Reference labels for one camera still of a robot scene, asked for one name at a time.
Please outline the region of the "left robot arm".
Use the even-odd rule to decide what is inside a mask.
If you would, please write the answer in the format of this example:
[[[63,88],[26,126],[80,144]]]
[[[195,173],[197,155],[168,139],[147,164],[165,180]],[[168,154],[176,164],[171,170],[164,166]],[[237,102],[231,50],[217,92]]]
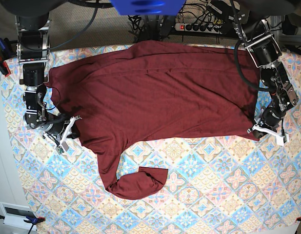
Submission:
[[[283,125],[286,113],[298,104],[299,97],[289,81],[286,69],[280,60],[281,49],[271,33],[271,27],[266,19],[246,26],[239,19],[233,21],[233,28],[239,40],[234,48],[234,61],[241,79],[251,88],[269,93],[271,102],[262,107],[254,118],[254,125],[247,131],[259,139],[267,134],[276,137],[280,143],[289,141],[284,129],[281,133],[277,128]],[[243,45],[249,53],[254,65],[260,70],[260,87],[249,81],[241,70],[238,58],[238,48]]]

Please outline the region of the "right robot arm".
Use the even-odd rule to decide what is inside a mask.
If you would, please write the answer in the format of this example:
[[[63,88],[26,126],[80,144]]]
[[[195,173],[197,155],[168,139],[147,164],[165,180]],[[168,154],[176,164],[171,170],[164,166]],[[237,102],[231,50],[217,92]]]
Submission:
[[[24,121],[32,130],[41,130],[56,145],[59,153],[68,151],[67,139],[79,136],[75,122],[79,116],[54,115],[49,112],[44,97],[47,93],[45,74],[49,62],[49,14],[38,17],[16,17],[18,34],[17,57],[22,76],[20,84],[25,85],[23,101],[26,105]]]

